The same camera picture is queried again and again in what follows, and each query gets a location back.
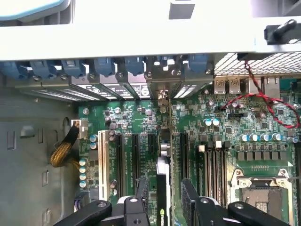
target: screw hole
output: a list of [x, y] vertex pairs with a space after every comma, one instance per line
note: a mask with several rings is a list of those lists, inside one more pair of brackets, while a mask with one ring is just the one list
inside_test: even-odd
[[138, 225], [138, 224], [140, 224], [140, 223], [141, 223], [141, 220], [139, 220], [139, 219], [134, 220], [134, 224], [135, 224], [135, 225]]

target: metal mesh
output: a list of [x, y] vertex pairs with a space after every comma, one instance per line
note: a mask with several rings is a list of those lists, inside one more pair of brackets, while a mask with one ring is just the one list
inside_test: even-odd
[[[290, 43], [301, 43], [291, 40]], [[301, 52], [275, 53], [263, 60], [250, 60], [254, 74], [301, 73]], [[237, 53], [228, 53], [214, 69], [215, 75], [247, 75], [244, 61], [237, 60]]]

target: black pcie slot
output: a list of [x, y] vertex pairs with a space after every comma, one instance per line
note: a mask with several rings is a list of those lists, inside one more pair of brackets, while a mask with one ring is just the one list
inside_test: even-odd
[[148, 147], [149, 147], [149, 153], [150, 154], [155, 154], [158, 152], [157, 150], [157, 139], [156, 139], [156, 134], [154, 133], [149, 133], [147, 135], [148, 139]]
[[189, 144], [188, 134], [180, 135], [180, 151], [181, 151], [181, 179], [189, 178]]
[[116, 135], [116, 159], [117, 159], [117, 194], [122, 197], [126, 194], [125, 182], [125, 155], [124, 155], [124, 138], [122, 134]]
[[140, 142], [139, 134], [132, 134], [132, 165], [133, 165], [133, 189], [136, 193], [136, 180], [140, 177]]

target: perforated metal grille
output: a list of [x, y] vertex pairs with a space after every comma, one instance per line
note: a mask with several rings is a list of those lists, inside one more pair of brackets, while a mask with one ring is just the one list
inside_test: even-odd
[[[250, 60], [249, 65], [254, 74], [288, 74], [301, 73], [301, 52], [275, 53], [263, 60]], [[228, 53], [214, 69], [215, 75], [245, 75], [244, 61], [237, 60], [237, 53]]]
[[69, 97], [69, 96], [64, 96], [64, 95], [57, 94], [55, 92], [50, 92], [50, 91], [47, 91], [47, 90], [32, 90], [32, 92], [33, 93], [40, 93], [40, 94], [51, 96], [51, 97], [66, 99], [66, 100], [80, 101], [80, 99]]

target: pcie slot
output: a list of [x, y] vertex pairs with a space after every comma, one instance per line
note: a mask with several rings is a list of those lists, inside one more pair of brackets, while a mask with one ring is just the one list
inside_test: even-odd
[[154, 133], [149, 133], [147, 135], [148, 139], [148, 147], [149, 147], [149, 153], [150, 154], [155, 154], [158, 152], [157, 150], [157, 139], [156, 139], [156, 134]]
[[108, 131], [98, 131], [98, 175], [99, 175], [99, 199], [108, 200], [109, 188], [109, 134]]
[[189, 178], [189, 144], [188, 134], [180, 135], [180, 152], [181, 152], [181, 179]]
[[140, 142], [139, 134], [132, 134], [132, 165], [133, 165], [133, 189], [136, 193], [136, 180], [140, 177]]
[[122, 134], [116, 135], [116, 159], [117, 159], [117, 194], [118, 197], [125, 195], [125, 156], [124, 156], [124, 138]]

